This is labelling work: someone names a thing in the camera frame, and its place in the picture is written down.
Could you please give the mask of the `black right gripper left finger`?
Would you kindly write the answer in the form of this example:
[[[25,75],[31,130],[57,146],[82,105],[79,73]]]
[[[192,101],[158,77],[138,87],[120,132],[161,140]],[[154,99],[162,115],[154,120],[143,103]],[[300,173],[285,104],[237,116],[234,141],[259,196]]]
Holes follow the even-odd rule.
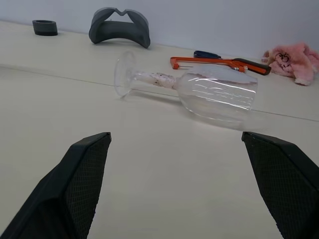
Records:
[[[87,239],[99,201],[109,132],[71,145],[33,189],[0,239]]]

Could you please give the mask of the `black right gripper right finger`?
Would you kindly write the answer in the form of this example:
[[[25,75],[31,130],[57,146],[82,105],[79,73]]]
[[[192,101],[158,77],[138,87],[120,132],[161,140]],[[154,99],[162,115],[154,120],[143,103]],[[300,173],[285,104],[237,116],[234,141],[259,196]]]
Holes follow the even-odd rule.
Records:
[[[244,132],[259,192],[284,239],[319,239],[319,167],[295,144]]]

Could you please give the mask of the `pink plush toy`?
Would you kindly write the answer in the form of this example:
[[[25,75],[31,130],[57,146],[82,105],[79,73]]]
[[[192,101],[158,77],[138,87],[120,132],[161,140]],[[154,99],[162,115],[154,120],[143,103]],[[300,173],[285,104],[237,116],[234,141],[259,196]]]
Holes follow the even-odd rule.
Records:
[[[271,72],[294,78],[303,86],[311,85],[319,72],[319,53],[305,43],[278,45],[264,53],[262,62],[272,68]]]

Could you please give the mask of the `grey curved visor shell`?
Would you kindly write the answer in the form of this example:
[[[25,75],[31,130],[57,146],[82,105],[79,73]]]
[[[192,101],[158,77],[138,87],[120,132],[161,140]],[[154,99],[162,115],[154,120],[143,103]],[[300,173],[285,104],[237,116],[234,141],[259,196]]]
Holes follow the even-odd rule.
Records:
[[[108,20],[114,13],[128,15],[131,22]],[[114,7],[104,7],[94,13],[89,38],[94,44],[115,38],[131,40],[146,49],[151,44],[149,23],[145,16],[132,9],[120,11]]]

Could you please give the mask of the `blue-handled scissors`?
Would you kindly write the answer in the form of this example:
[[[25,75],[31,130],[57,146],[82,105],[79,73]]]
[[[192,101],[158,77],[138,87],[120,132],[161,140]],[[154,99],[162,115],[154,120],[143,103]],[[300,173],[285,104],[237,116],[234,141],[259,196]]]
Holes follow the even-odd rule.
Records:
[[[193,53],[194,58],[207,58],[207,59],[221,59],[222,57],[218,54],[211,53],[211,52],[205,52],[205,51],[199,51],[196,50]]]

